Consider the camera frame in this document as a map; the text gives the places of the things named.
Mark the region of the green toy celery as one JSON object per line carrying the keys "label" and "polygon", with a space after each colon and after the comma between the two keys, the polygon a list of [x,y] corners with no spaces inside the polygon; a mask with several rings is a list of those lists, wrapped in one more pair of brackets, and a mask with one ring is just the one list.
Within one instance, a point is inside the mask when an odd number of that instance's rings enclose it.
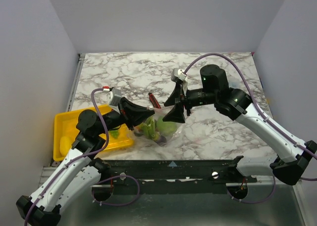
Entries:
{"label": "green toy celery", "polygon": [[156,130],[156,120],[153,117],[149,117],[145,122],[138,125],[138,130],[146,138],[153,141],[159,141],[160,133]]}

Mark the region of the clear zip top bag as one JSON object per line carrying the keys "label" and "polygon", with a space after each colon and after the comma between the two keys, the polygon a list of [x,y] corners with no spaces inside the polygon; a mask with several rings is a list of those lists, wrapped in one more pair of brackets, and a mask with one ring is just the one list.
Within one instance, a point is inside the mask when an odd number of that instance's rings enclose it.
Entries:
{"label": "clear zip top bag", "polygon": [[133,114],[127,121],[127,126],[136,137],[152,140],[156,144],[164,146],[178,137],[182,130],[181,123],[163,121],[170,110],[172,107],[158,109],[147,106],[142,113]]}

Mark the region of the green toy cabbage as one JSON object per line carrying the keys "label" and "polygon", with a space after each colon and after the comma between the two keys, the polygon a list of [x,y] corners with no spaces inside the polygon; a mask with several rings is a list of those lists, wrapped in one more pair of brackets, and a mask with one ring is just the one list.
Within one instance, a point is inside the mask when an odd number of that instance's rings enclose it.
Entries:
{"label": "green toy cabbage", "polygon": [[176,123],[165,122],[163,121],[162,117],[157,119],[157,130],[161,135],[170,137],[177,131],[177,129],[178,127]]}

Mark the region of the green toy grapes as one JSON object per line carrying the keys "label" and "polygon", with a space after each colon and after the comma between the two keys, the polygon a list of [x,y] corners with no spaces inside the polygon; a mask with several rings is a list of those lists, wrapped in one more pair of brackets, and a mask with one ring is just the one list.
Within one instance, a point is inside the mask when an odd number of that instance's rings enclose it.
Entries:
{"label": "green toy grapes", "polygon": [[110,135],[112,136],[112,138],[117,139],[119,137],[119,129],[115,129],[115,130],[111,130]]}

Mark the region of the purple toy eggplant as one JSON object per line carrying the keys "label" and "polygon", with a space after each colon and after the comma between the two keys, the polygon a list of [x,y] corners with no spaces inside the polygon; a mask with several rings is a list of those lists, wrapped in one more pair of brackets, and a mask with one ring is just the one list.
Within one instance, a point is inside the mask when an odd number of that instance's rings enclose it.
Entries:
{"label": "purple toy eggplant", "polygon": [[158,142],[158,143],[166,143],[167,139],[164,136],[160,135],[158,137],[158,139],[156,140],[156,142]]}

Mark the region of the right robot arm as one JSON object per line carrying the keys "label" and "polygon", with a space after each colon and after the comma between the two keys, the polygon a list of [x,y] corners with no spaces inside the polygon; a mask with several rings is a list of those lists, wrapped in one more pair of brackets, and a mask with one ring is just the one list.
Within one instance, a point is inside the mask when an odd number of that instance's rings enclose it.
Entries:
{"label": "right robot arm", "polygon": [[206,65],[201,68],[200,75],[202,88],[188,90],[184,70],[176,68],[172,71],[175,88],[164,103],[172,109],[163,121],[185,123],[185,117],[190,116],[193,107],[214,105],[220,114],[251,130],[277,154],[276,157],[264,158],[240,157],[228,169],[231,181],[240,182],[246,176],[263,175],[275,176],[285,184],[295,185],[317,151],[317,144],[291,134],[267,115],[249,94],[230,88],[226,73],[219,66]]}

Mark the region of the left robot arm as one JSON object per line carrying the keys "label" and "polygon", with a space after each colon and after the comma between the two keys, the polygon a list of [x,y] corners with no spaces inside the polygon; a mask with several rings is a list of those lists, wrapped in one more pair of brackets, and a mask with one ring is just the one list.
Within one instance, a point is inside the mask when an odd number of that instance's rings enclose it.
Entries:
{"label": "left robot arm", "polygon": [[109,138],[101,138],[108,130],[125,124],[129,129],[154,115],[154,110],[121,98],[116,111],[104,115],[99,110],[79,114],[76,136],[68,154],[50,177],[30,196],[21,196],[17,208],[25,225],[55,226],[70,203],[95,183],[109,180],[109,167],[96,159],[107,147]]}

